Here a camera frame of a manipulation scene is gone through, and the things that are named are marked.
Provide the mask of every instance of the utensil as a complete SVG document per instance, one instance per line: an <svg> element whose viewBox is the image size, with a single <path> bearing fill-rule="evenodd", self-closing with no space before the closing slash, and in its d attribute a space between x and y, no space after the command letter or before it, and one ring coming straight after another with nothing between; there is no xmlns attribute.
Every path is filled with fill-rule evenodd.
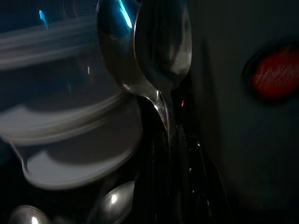
<svg viewBox="0 0 299 224"><path fill-rule="evenodd" d="M130 214L135 181L129 181L100 198L88 224L119 224Z"/></svg>
<svg viewBox="0 0 299 224"><path fill-rule="evenodd" d="M50 220L39 209L22 205L11 213L8 224L50 224Z"/></svg>
<svg viewBox="0 0 299 224"><path fill-rule="evenodd" d="M177 4L170 4L169 6L178 7ZM171 79L171 76L163 74L163 72L173 73L171 66L169 67L170 71L161 71L154 64L156 62L150 60L148 29L149 24L152 24L151 20L154 20L151 16L153 5L150 1L143 1L140 6L132 0L102 0L98 3L97 11L100 46L110 74L121 88L130 93L143 96L152 102L168 131L168 139L171 142L173 129L176 126L171 90L176 88L186 76L191 65L191 57L187 60L186 68L181 69L183 73L177 76L172 75ZM181 19L185 18L184 23L190 23L187 11L182 10L181 13L175 16ZM164 27L164 29L163 32L167 32L167 27ZM157 34L157 30L155 30L153 37L158 38ZM174 35L176 36L167 34L170 39L180 39L180 37L188 36L188 40L186 41L185 38L185 41L187 45L190 45L188 49L192 50L191 35L183 35L182 33ZM178 49L176 52L171 52L172 47L169 46L167 48L169 51L161 53L167 61L177 59L179 56L181 42L169 42L169 45L173 44L176 44L173 48ZM153 43L151 49L158 47Z"/></svg>
<svg viewBox="0 0 299 224"><path fill-rule="evenodd" d="M97 5L98 33L105 64L125 91L149 99L167 126L160 92L143 75L135 59L135 21L140 5L134 0L101 0Z"/></svg>
<svg viewBox="0 0 299 224"><path fill-rule="evenodd" d="M162 51L157 51L160 53L159 56L156 56L156 53L151 54L152 49L161 47L155 44L155 40L158 38L158 29L152 26L153 22L160 22L152 18L152 13L155 13L153 6L155 3L144 0L140 6L133 0L100 1L97 8L98 33L106 67L116 83L125 91L150 100L167 130L169 147L165 166L169 173L167 175L168 188L170 189L168 192L171 195L171 201L179 201L180 199L177 199L179 198L177 187L173 181L177 179L174 170L177 169L175 161L178 159L178 138L176 136L171 90L177 88L186 76L191 65L191 57L185 63L184 69L178 69L180 66L175 67L174 62L178 61L181 41L172 42L172 40L179 40L183 36L188 36L189 39L186 40L185 38L185 41L187 46L190 44L188 49L191 51L191 35L183 35L182 32L178 32L172 36L172 33L167 32L168 27L165 26L163 32L169 46ZM188 13L184 4L184 10L180 10L180 5L177 2L176 4L172 1L168 3L168 7L173 7L172 12L179 12L172 15L179 18L175 21L182 21L183 13L187 18ZM169 10L166 7L160 9L164 9L165 13ZM152 28L154 28L154 33L151 35L149 29ZM162 69L163 65L158 62L159 59L167 61L169 66Z"/></svg>

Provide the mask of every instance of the spoon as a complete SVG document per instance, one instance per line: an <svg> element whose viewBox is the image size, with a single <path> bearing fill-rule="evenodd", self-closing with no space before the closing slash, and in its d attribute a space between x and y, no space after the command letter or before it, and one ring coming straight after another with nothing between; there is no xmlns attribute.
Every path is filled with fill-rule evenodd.
<svg viewBox="0 0 299 224"><path fill-rule="evenodd" d="M175 14L179 18L178 21L187 18L184 22L190 23L186 7L183 10L176 10L178 4L174 5L170 2L168 6L175 7L173 11L181 13ZM150 59L150 49L157 49L159 46L154 43L151 47L148 45L149 37L151 38L149 29L152 27L149 25L155 21L151 16L153 9L153 2L146 0L142 5L133 0L102 0L97 7L98 33L101 51L110 74L125 91L143 96L152 102L168 132L171 145L176 123L170 93L178 87L190 68L191 35L185 35L183 32L173 36L165 35L169 37L167 40L189 37L184 39L185 45L189 45L189 52L186 52L187 62L184 68L178 66L179 58L182 57L182 42L169 42L169 47L161 55L164 56L164 61L174 61L174 63L168 66L168 71L158 69L157 63ZM152 39L157 39L157 35L155 30Z"/></svg>
<svg viewBox="0 0 299 224"><path fill-rule="evenodd" d="M100 198L90 215L88 224L119 224L130 214L135 182L124 183Z"/></svg>
<svg viewBox="0 0 299 224"><path fill-rule="evenodd" d="M50 224L50 220L39 209L22 205L12 212L8 224Z"/></svg>

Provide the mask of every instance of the gray appliance surface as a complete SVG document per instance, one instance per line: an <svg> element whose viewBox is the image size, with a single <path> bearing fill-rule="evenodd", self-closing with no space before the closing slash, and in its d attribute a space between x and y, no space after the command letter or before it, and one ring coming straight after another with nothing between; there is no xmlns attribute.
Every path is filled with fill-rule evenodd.
<svg viewBox="0 0 299 224"><path fill-rule="evenodd" d="M285 208L299 189L299 103L268 106L242 71L260 49L299 40L299 1L189 0L199 133L228 191L251 208Z"/></svg>

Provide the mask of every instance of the silverware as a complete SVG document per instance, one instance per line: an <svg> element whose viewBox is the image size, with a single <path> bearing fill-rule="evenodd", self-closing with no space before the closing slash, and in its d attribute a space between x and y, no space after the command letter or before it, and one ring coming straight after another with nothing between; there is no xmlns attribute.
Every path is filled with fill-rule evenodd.
<svg viewBox="0 0 299 224"><path fill-rule="evenodd" d="M125 91L149 99L167 125L160 92L143 75L135 58L135 21L140 5L132 0L101 0L98 3L99 42L105 65Z"/></svg>
<svg viewBox="0 0 299 224"><path fill-rule="evenodd" d="M22 205L11 213L8 224L50 224L50 220L39 209Z"/></svg>
<svg viewBox="0 0 299 224"><path fill-rule="evenodd" d="M154 40L159 38L157 29L152 32L152 35L149 31L153 27L150 24L155 22L152 16L152 13L155 13L153 4L146 0L141 6L133 0L100 1L97 7L98 32L103 57L110 74L125 91L143 96L152 102L168 132L170 143L176 126L171 90L178 87L191 65L191 35L187 35L189 37L187 39L184 38L186 33L191 33L191 28L187 32L182 28L182 32L165 35L168 37L167 40L170 40L169 47L165 48L165 52L160 55L164 57L163 61L173 61L173 63L167 67L169 70L159 69L157 59L161 57L154 57L154 53L150 58L150 51L161 47L161 45L156 45L155 41L149 46L151 38ZM174 14L179 18L177 21L181 20L191 27L186 7L178 10L181 5L169 4L168 6L171 8L172 5L175 7L173 11L179 12ZM167 33L167 28L164 27L163 32ZM178 63L175 64L182 57L182 41L171 42L171 40L179 39L184 40L185 45L190 45L188 46L189 52L186 52L188 59L183 68L180 68Z"/></svg>
<svg viewBox="0 0 299 224"><path fill-rule="evenodd" d="M100 198L88 224L119 224L131 212L135 182L124 183Z"/></svg>

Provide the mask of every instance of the spoon bowl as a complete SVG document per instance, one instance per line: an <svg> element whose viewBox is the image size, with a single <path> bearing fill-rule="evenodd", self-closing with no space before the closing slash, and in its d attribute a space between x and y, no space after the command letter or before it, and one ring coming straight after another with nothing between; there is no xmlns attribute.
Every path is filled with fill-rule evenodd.
<svg viewBox="0 0 299 224"><path fill-rule="evenodd" d="M135 58L134 39L140 4L135 0L100 0L97 6L98 34L105 65L125 91L152 102L167 126L160 92L143 75Z"/></svg>
<svg viewBox="0 0 299 224"><path fill-rule="evenodd" d="M119 224L131 212L135 182L124 183L110 191L96 204L88 224Z"/></svg>
<svg viewBox="0 0 299 224"><path fill-rule="evenodd" d="M22 205L11 213L8 224L50 224L50 220L39 209Z"/></svg>
<svg viewBox="0 0 299 224"><path fill-rule="evenodd" d="M143 0L135 25L134 53L144 76L164 101L164 125L171 145L176 130L171 91L188 74L192 59L191 22L185 0Z"/></svg>

